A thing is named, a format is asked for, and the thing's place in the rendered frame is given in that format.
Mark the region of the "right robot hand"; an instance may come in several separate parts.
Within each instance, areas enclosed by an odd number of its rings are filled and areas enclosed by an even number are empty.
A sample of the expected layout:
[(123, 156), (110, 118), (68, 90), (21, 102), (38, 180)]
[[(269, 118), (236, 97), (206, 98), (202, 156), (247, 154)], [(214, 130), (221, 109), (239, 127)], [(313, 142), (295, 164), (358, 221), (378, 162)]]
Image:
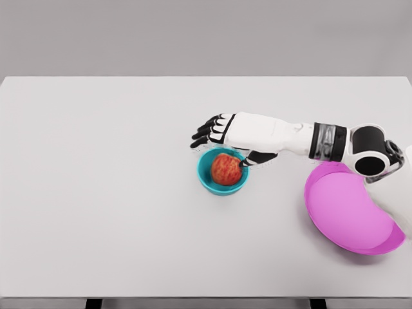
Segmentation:
[(210, 118), (192, 135), (190, 148), (219, 144), (247, 150), (240, 167), (265, 164), (277, 157), (283, 146), (282, 131), (286, 122), (277, 118), (239, 112), (222, 113)]

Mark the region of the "red apple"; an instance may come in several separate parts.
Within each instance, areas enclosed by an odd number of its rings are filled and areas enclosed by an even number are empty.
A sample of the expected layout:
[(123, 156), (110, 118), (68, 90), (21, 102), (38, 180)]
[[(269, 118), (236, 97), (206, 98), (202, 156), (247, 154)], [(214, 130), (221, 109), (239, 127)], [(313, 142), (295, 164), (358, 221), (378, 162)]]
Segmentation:
[(242, 177), (241, 160), (235, 156), (221, 153), (215, 157), (211, 165), (212, 180), (223, 186), (237, 184)]

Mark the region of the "blue bowl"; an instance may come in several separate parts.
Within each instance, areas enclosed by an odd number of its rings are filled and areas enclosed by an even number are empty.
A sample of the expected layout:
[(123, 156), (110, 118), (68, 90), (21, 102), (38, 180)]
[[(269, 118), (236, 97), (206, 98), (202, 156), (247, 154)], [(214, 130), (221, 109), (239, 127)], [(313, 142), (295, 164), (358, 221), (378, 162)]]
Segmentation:
[(249, 168), (242, 168), (242, 177), (240, 181), (232, 186), (223, 186), (215, 183), (211, 177), (211, 165), (216, 156), (221, 153), (235, 156), (241, 161), (245, 157), (238, 151), (228, 148), (214, 148), (206, 151), (200, 156), (198, 160), (196, 171), (200, 183), (211, 193), (218, 196), (227, 196), (239, 191), (247, 182), (249, 177)]

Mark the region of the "pink plate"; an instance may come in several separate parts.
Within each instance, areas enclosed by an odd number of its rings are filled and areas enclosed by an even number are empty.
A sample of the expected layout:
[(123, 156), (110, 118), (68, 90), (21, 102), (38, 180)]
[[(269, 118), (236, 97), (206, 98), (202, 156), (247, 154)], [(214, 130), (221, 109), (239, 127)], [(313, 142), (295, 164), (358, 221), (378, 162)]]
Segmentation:
[(317, 229), (350, 252), (381, 255), (406, 241), (393, 219), (372, 202), (363, 177), (344, 164), (319, 164), (306, 180), (304, 204)]

